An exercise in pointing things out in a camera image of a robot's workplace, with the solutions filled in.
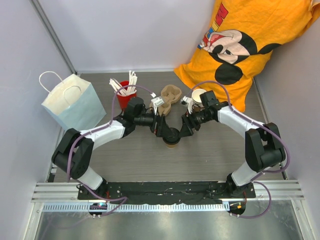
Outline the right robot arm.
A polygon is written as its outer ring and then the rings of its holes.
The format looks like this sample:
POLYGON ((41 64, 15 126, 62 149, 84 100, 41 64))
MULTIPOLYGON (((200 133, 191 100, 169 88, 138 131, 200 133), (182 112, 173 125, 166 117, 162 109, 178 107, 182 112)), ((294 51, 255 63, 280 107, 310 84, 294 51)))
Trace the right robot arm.
POLYGON ((182 98, 181 104, 187 107, 187 112, 181 117, 179 137, 192 136, 202 124, 216 121, 244 138, 245 161, 226 178, 226 193, 236 198, 254 178, 285 160, 286 152, 281 143, 279 129, 274 123, 254 121, 227 101, 220 102, 213 91, 205 91, 199 97, 200 111, 194 110, 196 103, 192 98, 182 98))

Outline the light blue paper bag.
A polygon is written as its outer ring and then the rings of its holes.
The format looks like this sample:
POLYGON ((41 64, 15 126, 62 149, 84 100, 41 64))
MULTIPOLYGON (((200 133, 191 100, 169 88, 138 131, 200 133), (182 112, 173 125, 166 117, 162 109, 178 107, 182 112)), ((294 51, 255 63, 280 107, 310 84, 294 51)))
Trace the light blue paper bag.
POLYGON ((65 131, 92 129, 105 117, 106 111, 91 82, 76 74, 62 79, 54 71, 43 72, 38 81, 48 92, 41 105, 65 131), (45 74, 54 74, 60 80, 52 90, 42 83, 45 74))

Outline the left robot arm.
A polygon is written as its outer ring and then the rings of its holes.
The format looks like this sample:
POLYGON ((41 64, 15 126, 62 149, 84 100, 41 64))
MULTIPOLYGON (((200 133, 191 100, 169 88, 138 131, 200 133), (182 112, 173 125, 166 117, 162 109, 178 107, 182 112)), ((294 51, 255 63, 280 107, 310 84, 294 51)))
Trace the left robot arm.
POLYGON ((133 97, 122 113, 110 122, 80 132, 68 129, 55 149, 51 161, 69 176, 89 188, 89 194, 100 200, 107 193, 107 181, 90 167, 93 150, 132 133, 136 126, 149 127, 164 142, 179 141, 179 131, 169 127, 165 116, 155 110, 148 112, 144 100, 133 97))

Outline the brown paper cup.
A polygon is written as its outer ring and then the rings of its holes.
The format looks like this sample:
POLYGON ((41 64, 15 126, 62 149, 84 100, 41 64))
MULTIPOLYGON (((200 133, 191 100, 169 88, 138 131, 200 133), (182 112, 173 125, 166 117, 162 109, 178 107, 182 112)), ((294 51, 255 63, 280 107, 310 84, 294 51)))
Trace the brown paper cup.
POLYGON ((165 145, 166 145, 168 148, 172 149, 172 148, 175 148, 178 144, 177 144, 177 143, 174 143, 174 144, 166 143, 165 145))

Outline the black coffee cup lid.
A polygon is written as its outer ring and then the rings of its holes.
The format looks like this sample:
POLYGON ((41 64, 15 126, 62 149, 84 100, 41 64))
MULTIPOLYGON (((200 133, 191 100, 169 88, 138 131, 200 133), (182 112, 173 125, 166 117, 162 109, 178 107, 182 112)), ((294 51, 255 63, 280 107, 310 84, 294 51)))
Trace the black coffee cup lid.
POLYGON ((162 140, 167 145, 176 145, 181 140, 181 138, 179 137, 180 132, 178 129, 174 127, 171 127, 170 130, 171 130, 170 136, 165 136, 162 138, 162 140))

